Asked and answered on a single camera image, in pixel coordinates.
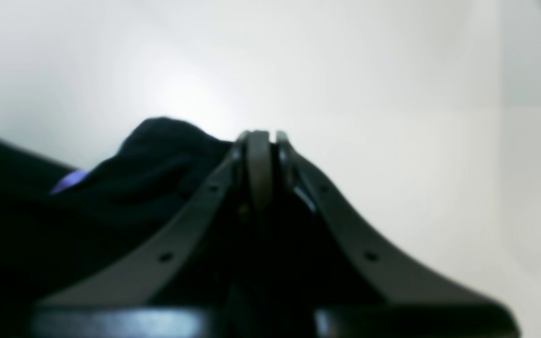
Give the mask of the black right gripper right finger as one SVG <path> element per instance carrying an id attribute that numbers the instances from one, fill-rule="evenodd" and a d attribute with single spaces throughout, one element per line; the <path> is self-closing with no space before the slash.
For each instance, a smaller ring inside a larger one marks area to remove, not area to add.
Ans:
<path id="1" fill-rule="evenodd" d="M 276 136 L 284 187 L 311 207 L 339 258 L 376 296 L 314 311 L 320 338 L 518 338 L 506 306 L 438 274 L 378 233 L 318 167 Z"/>

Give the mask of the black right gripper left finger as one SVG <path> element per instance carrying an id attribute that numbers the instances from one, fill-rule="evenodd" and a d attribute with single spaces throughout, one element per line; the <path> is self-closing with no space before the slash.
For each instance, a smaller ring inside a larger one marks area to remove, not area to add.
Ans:
<path id="1" fill-rule="evenodd" d="M 30 338 L 219 338 L 223 315 L 198 306 L 156 306 L 197 259 L 232 191 L 272 186 L 269 133 L 245 131 L 189 203 L 158 233 L 94 276 L 39 301 Z"/>

